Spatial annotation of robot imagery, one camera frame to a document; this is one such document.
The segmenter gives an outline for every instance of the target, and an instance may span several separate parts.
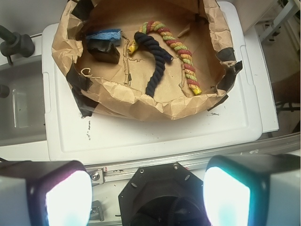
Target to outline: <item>yellow cap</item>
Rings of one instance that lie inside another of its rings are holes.
[[[198,86],[196,86],[196,88],[193,89],[192,91],[194,92],[194,95],[200,95],[202,93],[202,90]]]
[[[132,41],[131,45],[127,48],[129,54],[133,54],[138,49],[138,45],[135,41]]]

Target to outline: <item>paper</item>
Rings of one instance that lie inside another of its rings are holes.
[[[71,15],[76,3],[67,3],[52,51],[65,76],[73,63],[78,72],[90,69],[86,77],[92,85],[81,93],[99,103],[95,113],[141,121],[177,120],[211,108],[226,95],[228,90],[218,90],[216,85],[235,61],[220,62],[216,57],[222,49],[232,48],[232,39],[215,0],[201,0],[199,8],[197,0],[94,0],[93,3],[96,7],[85,24]],[[196,13],[204,18],[196,22]],[[154,98],[145,94],[155,68],[154,57],[143,48],[131,56],[127,47],[140,26],[150,20],[163,22],[174,36],[180,34],[179,39],[192,52],[202,95],[194,96],[187,85],[182,61],[157,33],[150,35],[174,60],[166,64]],[[117,65],[98,62],[86,50],[85,34],[105,29],[122,30]]]

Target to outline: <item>bin lid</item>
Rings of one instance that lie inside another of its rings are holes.
[[[48,26],[42,35],[42,70],[50,160],[79,160],[85,165],[133,161],[257,140],[262,123],[244,35],[234,6],[221,5],[221,10],[243,70],[224,103],[175,121],[141,122],[97,113],[82,118],[51,56],[58,24]]]

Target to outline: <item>paper bag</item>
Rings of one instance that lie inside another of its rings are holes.
[[[83,116],[93,112],[141,121],[177,120],[216,106],[233,87],[242,64],[235,60],[231,33],[215,0],[80,2],[67,3],[52,55]],[[154,97],[145,94],[154,56],[145,49],[129,55],[127,48],[140,26],[151,20],[163,22],[189,48],[201,95],[189,89],[182,61],[157,33],[150,35],[174,60],[166,64]],[[85,35],[104,29],[122,30],[118,64],[96,61],[87,51]]]

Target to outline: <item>metal bracket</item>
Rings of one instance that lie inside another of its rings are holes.
[[[88,173],[92,180],[92,186],[102,185],[104,183],[103,168]]]
[[[102,205],[98,200],[92,202],[90,220],[104,221]]]
[[[275,18],[275,20],[270,24],[270,26],[259,36],[260,42],[264,43],[269,37],[274,34],[281,24],[283,24],[287,19],[292,17],[300,10],[300,2],[298,0],[288,0],[287,5]]]

